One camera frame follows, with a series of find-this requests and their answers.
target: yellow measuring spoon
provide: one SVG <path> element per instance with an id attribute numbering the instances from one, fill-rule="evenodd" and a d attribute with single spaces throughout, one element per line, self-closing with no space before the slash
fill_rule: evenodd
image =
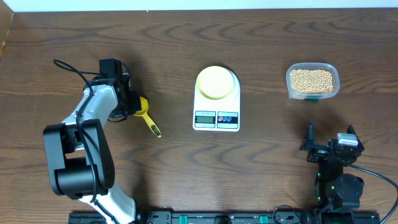
<path id="1" fill-rule="evenodd" d="M 147 114 L 149 108 L 148 101 L 144 97 L 140 97 L 140 100 L 141 100 L 141 110 L 136 111 L 134 115 L 143 117 L 145 122 L 148 124 L 148 127 L 156 135 L 156 137 L 158 138 L 162 137 L 159 128 L 156 126 L 154 121 Z"/>

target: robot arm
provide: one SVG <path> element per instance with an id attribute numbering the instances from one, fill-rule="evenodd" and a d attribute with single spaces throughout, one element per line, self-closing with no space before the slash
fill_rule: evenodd
<path id="1" fill-rule="evenodd" d="M 107 223 L 130 223 L 136 216 L 134 200 L 114 183 L 114 164 L 103 132 L 108 117 L 126 117 L 141 109 L 138 93 L 129 91 L 129 81 L 130 74 L 122 73 L 120 61 L 100 60 L 100 75 L 90 83 L 93 92 L 86 86 L 83 99 L 73 113 L 62 123 L 47 126 L 43 133 L 53 191 L 88 203 Z M 77 116 L 87 149 L 78 133 Z M 66 157 L 83 149 L 90 152 L 96 175 L 87 154 Z M 97 194 L 92 202 L 94 188 Z"/>

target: plastic container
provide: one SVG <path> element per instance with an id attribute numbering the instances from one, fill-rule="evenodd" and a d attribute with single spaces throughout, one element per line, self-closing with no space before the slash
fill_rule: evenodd
<path id="1" fill-rule="evenodd" d="M 331 93 L 320 93 L 320 94 L 311 94 L 311 93 L 298 93 L 292 88 L 292 82 L 290 80 L 290 73 L 292 70 L 296 69 L 305 69 L 305 70 L 325 70 L 331 73 L 331 81 L 333 84 L 333 92 Z M 297 63 L 292 65 L 286 72 L 286 84 L 287 91 L 289 92 L 289 98 L 291 99 L 324 99 L 330 98 L 337 94 L 340 89 L 340 80 L 338 78 L 338 73 L 335 67 L 328 63 Z"/>

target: wood grain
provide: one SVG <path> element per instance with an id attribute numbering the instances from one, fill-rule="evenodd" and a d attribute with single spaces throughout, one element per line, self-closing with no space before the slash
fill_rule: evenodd
<path id="1" fill-rule="evenodd" d="M 65 223 L 90 207 L 56 196 L 42 130 L 81 100 L 83 81 L 52 64 L 97 71 L 117 58 L 149 99 L 162 130 L 140 118 L 105 128 L 116 180 L 140 206 L 175 210 L 272 210 L 316 204 L 317 165 L 298 150 L 312 119 L 318 143 L 353 124 L 366 150 L 357 165 L 398 181 L 398 9 L 68 12 L 17 14 L 0 60 L 0 223 Z M 328 62 L 337 96 L 290 100 L 286 70 Z M 242 88 L 241 130 L 192 129 L 199 71 L 223 65 Z M 365 180 L 361 209 L 384 216 L 396 192 Z M 398 223 L 393 215 L 389 223 Z"/>

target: white scale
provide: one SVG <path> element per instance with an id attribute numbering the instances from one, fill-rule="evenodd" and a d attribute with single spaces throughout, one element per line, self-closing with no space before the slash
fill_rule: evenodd
<path id="1" fill-rule="evenodd" d="M 222 89 L 221 93 L 214 93 L 216 89 Z M 241 85 L 231 70 L 212 66 L 200 72 L 195 84 L 192 122 L 198 131 L 239 131 Z"/>

